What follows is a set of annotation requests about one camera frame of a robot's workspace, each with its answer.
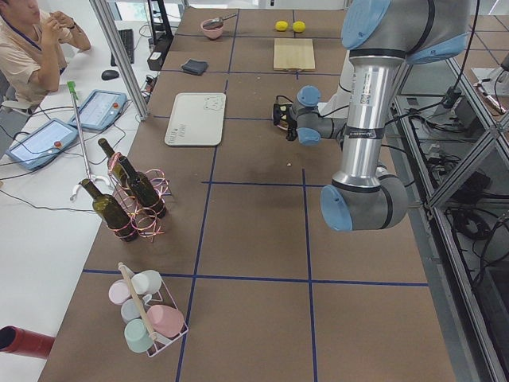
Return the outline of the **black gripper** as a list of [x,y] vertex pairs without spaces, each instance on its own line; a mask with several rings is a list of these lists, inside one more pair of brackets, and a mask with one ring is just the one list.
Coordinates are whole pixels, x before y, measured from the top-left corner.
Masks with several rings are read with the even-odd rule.
[[272,119],[276,127],[286,132],[286,139],[292,142],[297,139],[297,122],[293,119],[291,110],[291,103],[275,103]]

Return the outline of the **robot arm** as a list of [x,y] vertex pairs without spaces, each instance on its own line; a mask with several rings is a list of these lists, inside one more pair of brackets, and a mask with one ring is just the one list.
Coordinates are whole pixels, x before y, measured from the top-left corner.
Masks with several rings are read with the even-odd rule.
[[293,102],[275,103],[274,125],[286,138],[313,146],[335,139],[339,170],[321,190],[325,223],[338,232],[391,228],[406,215],[402,181],[379,161],[392,86],[402,64],[428,64],[468,45],[470,1],[354,1],[341,31],[353,66],[344,119],[318,107],[320,91],[304,86]]

